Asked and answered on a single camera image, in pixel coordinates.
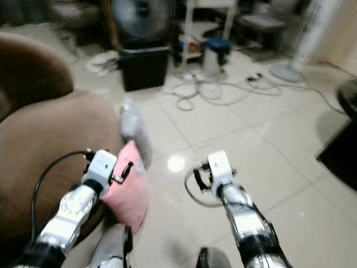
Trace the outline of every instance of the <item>black box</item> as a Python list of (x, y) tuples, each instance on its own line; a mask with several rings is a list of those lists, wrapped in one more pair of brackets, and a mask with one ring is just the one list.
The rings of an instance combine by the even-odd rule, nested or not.
[(164, 85), (170, 51), (169, 46), (122, 49), (119, 68), (125, 91)]

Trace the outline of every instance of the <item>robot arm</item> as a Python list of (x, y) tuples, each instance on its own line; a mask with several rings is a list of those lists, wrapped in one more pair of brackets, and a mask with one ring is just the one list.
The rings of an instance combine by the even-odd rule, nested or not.
[(40, 232), (34, 245), (24, 251), (17, 267), (61, 267), (92, 207), (108, 192), (112, 180), (118, 181), (112, 176), (117, 160), (104, 150), (95, 153), (81, 186), (62, 198), (58, 212)]
[(224, 151), (210, 154), (202, 169), (211, 174), (211, 191), (226, 209), (235, 243), (246, 268), (292, 268), (275, 230), (251, 197), (234, 184), (232, 169)]

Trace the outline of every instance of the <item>sofa armrest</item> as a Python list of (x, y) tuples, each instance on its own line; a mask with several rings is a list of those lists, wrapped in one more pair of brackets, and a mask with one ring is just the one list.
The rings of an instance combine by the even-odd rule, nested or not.
[[(22, 251), (29, 239), (31, 196), (48, 164), (71, 151), (108, 149), (117, 155), (123, 147), (111, 104), (80, 90), (12, 113), (0, 123), (0, 136), (0, 246), (4, 257)], [(51, 169), (38, 192), (37, 224), (80, 182), (85, 167), (86, 161), (74, 156)], [(104, 204), (99, 205), (83, 225), (80, 239), (106, 214)]]
[(70, 67), (54, 49), (0, 33), (0, 122), (23, 106), (62, 97), (73, 89)]

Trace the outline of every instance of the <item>black table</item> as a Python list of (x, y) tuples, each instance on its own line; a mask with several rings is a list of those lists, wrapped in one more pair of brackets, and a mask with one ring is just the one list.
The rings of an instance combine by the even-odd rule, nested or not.
[(351, 120), (327, 143), (317, 160), (357, 190), (357, 79), (342, 83), (337, 99)]

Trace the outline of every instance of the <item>chair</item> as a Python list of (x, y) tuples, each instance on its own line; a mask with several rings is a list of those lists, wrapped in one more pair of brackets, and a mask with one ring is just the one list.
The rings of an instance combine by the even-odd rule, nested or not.
[[(0, 33), (0, 136), (0, 267), (7, 267), (29, 240), (31, 195), (48, 164), (86, 148), (118, 154), (123, 142), (111, 104), (74, 90), (70, 67), (52, 48), (7, 33)], [(38, 193), (37, 223), (80, 181), (85, 166), (72, 157), (49, 172)], [(78, 242), (84, 240), (70, 267), (87, 265), (106, 215), (99, 203), (81, 229)]]
[(239, 32), (242, 27), (258, 32), (258, 42), (262, 44), (264, 34), (279, 34), (287, 27), (289, 18), (297, 4), (298, 0), (272, 0), (265, 13), (241, 16)]
[(75, 55), (77, 38), (100, 24), (103, 18), (100, 0), (49, 0), (49, 9), (57, 36)]

